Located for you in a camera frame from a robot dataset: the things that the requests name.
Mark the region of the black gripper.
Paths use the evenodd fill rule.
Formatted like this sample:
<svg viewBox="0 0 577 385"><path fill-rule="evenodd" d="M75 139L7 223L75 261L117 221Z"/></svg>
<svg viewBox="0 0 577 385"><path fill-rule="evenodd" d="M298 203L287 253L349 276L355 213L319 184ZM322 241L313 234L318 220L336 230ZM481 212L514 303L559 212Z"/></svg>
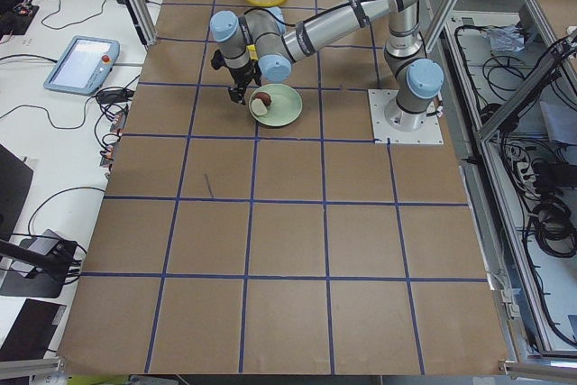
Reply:
<svg viewBox="0 0 577 385"><path fill-rule="evenodd" d="M249 61L240 68L228 68L234 84L227 88L229 97L233 102L246 105L247 87L254 82L258 87L261 85L261 69L257 61Z"/></svg>

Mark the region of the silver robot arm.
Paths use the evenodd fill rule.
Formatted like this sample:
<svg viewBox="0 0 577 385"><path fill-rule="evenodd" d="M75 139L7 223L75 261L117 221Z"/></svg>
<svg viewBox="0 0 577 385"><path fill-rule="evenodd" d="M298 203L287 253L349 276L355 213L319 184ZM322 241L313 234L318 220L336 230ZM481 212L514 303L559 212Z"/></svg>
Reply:
<svg viewBox="0 0 577 385"><path fill-rule="evenodd" d="M400 115L423 115L438 95L444 74L426 57L419 33L419 1L343 0L294 24L284 22L278 7L253 7L242 15L220 11L209 23L218 45L211 67L229 71L234 80L229 97L242 104L251 82L282 83L295 63L386 17L389 39L384 56L399 87L391 110Z"/></svg>

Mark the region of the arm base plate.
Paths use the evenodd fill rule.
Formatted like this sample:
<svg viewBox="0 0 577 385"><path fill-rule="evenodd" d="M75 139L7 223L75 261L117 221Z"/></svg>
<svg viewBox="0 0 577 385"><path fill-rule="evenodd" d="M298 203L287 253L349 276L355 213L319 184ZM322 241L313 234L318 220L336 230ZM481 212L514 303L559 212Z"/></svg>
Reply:
<svg viewBox="0 0 577 385"><path fill-rule="evenodd" d="M397 105L395 89L369 89L373 141L377 144L441 146L444 144L435 100L425 112L409 114Z"/></svg>

